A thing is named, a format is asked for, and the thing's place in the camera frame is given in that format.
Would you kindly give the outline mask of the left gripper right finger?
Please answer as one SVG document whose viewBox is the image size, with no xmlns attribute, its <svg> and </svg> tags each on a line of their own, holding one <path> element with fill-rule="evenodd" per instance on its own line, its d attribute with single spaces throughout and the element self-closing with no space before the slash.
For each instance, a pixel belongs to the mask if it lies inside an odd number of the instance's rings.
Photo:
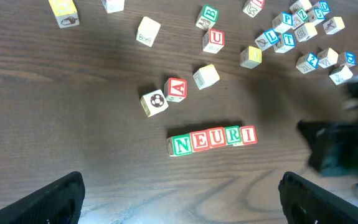
<svg viewBox="0 0 358 224">
<path fill-rule="evenodd" d="M 288 223 L 358 224 L 358 207 L 294 172 L 284 173 L 278 190 Z"/>
</svg>

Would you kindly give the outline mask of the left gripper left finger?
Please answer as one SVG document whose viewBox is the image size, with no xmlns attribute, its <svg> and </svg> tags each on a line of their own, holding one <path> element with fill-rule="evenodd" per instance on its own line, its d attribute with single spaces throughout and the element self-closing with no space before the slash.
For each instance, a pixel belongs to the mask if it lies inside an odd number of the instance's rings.
<svg viewBox="0 0 358 224">
<path fill-rule="evenodd" d="M 84 198 L 83 177 L 71 172 L 0 209 L 0 224 L 77 224 Z"/>
</svg>

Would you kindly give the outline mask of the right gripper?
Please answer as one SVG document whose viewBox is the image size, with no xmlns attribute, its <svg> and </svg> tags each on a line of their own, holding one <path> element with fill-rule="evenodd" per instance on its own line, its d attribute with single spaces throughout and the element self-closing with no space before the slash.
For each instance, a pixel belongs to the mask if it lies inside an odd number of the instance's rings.
<svg viewBox="0 0 358 224">
<path fill-rule="evenodd" d="M 358 76 L 345 82 L 353 104 L 358 109 Z M 323 177 L 355 175 L 358 177 L 358 119 L 355 121 L 304 121 L 297 129 L 311 150 L 308 165 Z"/>
</svg>

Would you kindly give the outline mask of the green R block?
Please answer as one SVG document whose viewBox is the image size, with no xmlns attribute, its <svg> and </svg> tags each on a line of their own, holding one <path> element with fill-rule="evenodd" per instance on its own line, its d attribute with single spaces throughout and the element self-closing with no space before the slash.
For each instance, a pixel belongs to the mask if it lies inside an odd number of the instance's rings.
<svg viewBox="0 0 358 224">
<path fill-rule="evenodd" d="M 242 141 L 240 127 L 239 126 L 229 126 L 224 128 L 226 142 L 228 145 L 234 145 Z"/>
</svg>

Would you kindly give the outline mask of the red E block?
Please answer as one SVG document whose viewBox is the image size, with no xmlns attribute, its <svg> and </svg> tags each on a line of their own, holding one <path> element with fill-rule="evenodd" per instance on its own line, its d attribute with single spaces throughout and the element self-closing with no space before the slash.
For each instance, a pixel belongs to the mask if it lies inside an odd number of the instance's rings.
<svg viewBox="0 0 358 224">
<path fill-rule="evenodd" d="M 206 151 L 210 149 L 209 135 L 206 130 L 191 132 L 190 136 L 194 152 Z"/>
</svg>

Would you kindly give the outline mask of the green N block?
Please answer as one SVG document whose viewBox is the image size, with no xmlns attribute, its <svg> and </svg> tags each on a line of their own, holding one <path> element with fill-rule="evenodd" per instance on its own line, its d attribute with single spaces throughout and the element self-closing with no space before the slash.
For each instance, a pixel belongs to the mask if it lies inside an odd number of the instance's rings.
<svg viewBox="0 0 358 224">
<path fill-rule="evenodd" d="M 171 157 L 185 156 L 192 154 L 190 134 L 183 134 L 167 138 L 167 151 Z"/>
</svg>

